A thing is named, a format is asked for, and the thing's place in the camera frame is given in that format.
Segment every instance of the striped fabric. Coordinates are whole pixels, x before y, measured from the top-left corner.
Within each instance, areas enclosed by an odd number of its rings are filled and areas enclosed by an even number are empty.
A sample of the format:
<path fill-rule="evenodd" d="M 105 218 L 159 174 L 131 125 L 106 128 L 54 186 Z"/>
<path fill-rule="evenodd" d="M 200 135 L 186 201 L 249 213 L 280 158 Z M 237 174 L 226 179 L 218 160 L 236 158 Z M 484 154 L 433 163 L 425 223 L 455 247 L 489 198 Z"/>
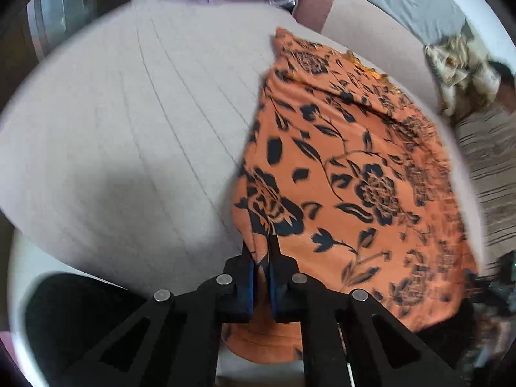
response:
<path fill-rule="evenodd" d="M 476 112 L 456 126 L 470 179 L 486 220 L 486 259 L 516 248 L 516 127 L 501 106 Z"/>

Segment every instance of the beige upholstered surface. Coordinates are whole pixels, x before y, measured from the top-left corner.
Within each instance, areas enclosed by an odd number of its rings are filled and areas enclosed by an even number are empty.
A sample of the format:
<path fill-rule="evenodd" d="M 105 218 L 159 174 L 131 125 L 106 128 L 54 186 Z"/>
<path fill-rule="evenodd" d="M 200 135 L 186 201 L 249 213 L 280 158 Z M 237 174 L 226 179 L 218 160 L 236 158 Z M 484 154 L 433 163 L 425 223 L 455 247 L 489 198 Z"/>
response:
<path fill-rule="evenodd" d="M 334 0 L 321 34 L 364 54 L 428 107 L 440 110 L 422 43 L 380 8 L 366 0 Z"/>
<path fill-rule="evenodd" d="M 145 0 L 94 23 L 3 116 L 0 207 L 56 258 L 141 293 L 216 275 L 241 245 L 232 175 L 278 25 L 345 49 L 261 3 Z"/>

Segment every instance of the orange floral fabric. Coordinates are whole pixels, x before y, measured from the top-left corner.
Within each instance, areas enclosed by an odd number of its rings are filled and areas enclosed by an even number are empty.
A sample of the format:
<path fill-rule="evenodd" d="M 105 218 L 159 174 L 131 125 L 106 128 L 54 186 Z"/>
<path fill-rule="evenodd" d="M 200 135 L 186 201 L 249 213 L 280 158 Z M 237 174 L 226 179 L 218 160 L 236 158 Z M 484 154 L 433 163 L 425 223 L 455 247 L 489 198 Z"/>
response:
<path fill-rule="evenodd" d="M 366 289 L 412 331 L 451 317 L 475 264 L 434 124 L 352 54 L 281 28 L 274 45 L 232 210 L 254 259 L 267 267 L 274 231 L 301 272 Z M 265 297 L 223 339 L 257 363 L 300 358 L 299 325 Z"/>

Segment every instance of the beige cushion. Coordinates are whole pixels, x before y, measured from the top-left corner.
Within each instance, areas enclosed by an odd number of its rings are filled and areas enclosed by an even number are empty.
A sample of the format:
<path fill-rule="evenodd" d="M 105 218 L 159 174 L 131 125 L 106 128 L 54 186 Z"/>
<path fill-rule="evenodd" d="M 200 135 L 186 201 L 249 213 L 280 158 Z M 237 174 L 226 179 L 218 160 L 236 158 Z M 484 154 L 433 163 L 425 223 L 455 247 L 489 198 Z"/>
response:
<path fill-rule="evenodd" d="M 441 110 L 422 43 L 380 8 L 366 0 L 334 0 L 321 34 L 395 77 L 427 107 Z"/>
<path fill-rule="evenodd" d="M 56 258 L 140 293 L 220 273 L 241 247 L 232 176 L 277 26 L 345 50 L 262 3 L 144 0 L 78 33 L 3 116 L 0 207 Z"/>

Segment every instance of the black object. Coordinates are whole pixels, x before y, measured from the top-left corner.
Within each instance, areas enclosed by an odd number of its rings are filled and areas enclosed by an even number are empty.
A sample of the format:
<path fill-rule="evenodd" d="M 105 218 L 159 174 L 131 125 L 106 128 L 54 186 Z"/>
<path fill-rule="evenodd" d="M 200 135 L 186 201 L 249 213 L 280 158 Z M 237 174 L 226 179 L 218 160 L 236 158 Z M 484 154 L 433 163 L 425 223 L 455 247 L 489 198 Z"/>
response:
<path fill-rule="evenodd" d="M 365 291 L 338 293 L 300 274 L 297 262 L 281 255 L 275 236 L 269 237 L 267 277 L 275 320 L 301 322 L 307 387 L 351 386 L 348 362 L 358 387 L 463 385 Z M 156 293 L 55 385 L 213 386 L 221 325 L 250 320 L 254 279 L 255 264 L 244 246 L 242 255 L 226 262 L 223 276 L 196 291 L 169 298 L 167 291 Z"/>

